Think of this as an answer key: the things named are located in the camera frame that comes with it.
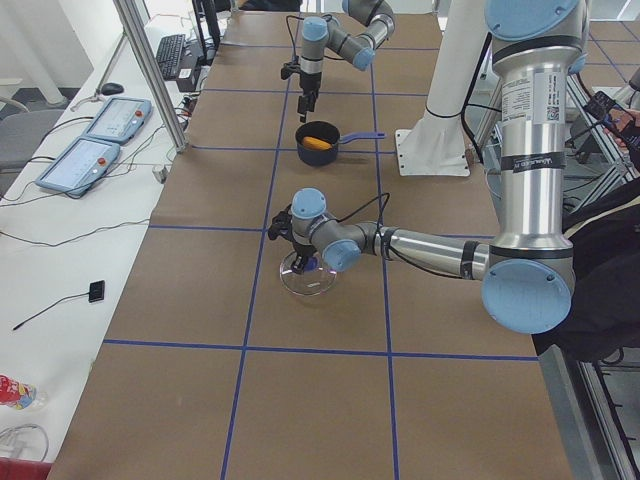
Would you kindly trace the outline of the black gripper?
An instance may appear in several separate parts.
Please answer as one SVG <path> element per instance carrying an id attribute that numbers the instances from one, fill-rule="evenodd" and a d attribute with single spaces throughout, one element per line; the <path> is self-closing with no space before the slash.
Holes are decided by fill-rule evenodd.
<path id="1" fill-rule="evenodd" d="M 298 98 L 297 112 L 301 123 L 307 121 L 307 113 L 315 111 L 316 98 L 321 87 L 322 73 L 300 73 L 303 95 Z"/>
<path id="2" fill-rule="evenodd" d="M 305 272 L 308 260 L 316 253 L 316 248 L 311 244 L 302 244 L 297 241 L 292 243 L 296 257 L 292 262 L 292 272 L 302 275 Z"/>

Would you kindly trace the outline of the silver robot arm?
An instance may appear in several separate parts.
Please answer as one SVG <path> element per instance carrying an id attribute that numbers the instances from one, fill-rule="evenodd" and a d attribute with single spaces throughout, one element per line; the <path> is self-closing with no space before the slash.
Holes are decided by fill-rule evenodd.
<path id="1" fill-rule="evenodd" d="M 373 62 L 375 51 L 395 31 L 395 15 L 386 1 L 343 1 L 342 7 L 352 19 L 366 27 L 362 33 L 348 33 L 331 14 L 303 20 L 301 54 L 292 64 L 302 89 L 297 105 L 302 123 L 307 120 L 307 114 L 315 110 L 326 50 L 357 70 L 365 71 Z"/>
<path id="2" fill-rule="evenodd" d="M 485 57 L 498 75 L 502 141 L 499 233 L 487 244 L 339 222 L 317 189 L 298 191 L 288 239 L 296 271 L 320 256 L 337 272 L 362 254 L 399 259 L 449 278 L 478 280 L 486 311 L 538 334 L 569 314 L 573 247 L 562 231 L 566 87 L 583 63 L 585 1 L 455 1 L 450 5 L 423 117 L 396 134 L 404 175 L 465 175 L 462 123 Z"/>

